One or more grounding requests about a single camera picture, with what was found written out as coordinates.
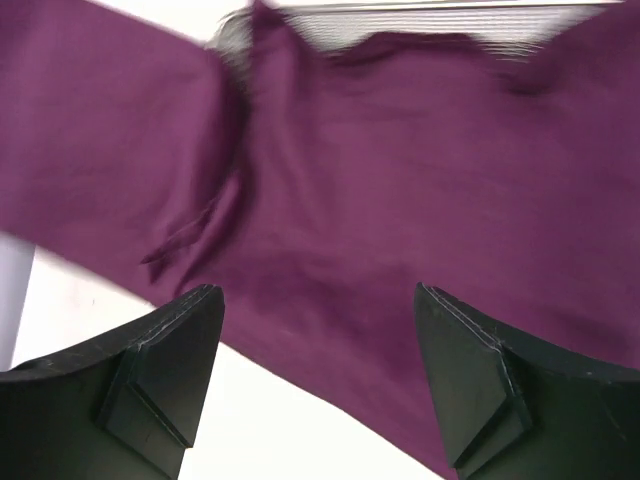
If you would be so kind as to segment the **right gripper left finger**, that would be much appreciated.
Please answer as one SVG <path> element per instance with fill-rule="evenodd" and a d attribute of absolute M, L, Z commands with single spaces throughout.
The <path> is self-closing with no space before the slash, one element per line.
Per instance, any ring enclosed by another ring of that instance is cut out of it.
<path fill-rule="evenodd" d="M 193 447 L 224 318 L 199 286 L 1 375 L 4 479 L 175 479 Z"/>

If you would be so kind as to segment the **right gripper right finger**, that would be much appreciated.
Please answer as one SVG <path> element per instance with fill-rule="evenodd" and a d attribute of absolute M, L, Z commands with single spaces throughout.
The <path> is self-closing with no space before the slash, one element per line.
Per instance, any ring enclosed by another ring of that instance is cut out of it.
<path fill-rule="evenodd" d="M 638 371 L 572 352 L 417 286 L 418 342 L 460 479 L 636 479 Z"/>

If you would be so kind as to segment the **purple cloth wrap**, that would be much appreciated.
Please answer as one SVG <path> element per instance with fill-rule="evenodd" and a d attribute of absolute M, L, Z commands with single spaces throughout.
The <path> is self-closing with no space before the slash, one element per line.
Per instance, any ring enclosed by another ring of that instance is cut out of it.
<path fill-rule="evenodd" d="M 1 5 L 1 228 L 225 342 L 429 463 L 417 283 L 639 363 L 639 5 L 523 62 L 464 35 L 315 50 L 262 2 L 248 85 L 88 1 Z"/>

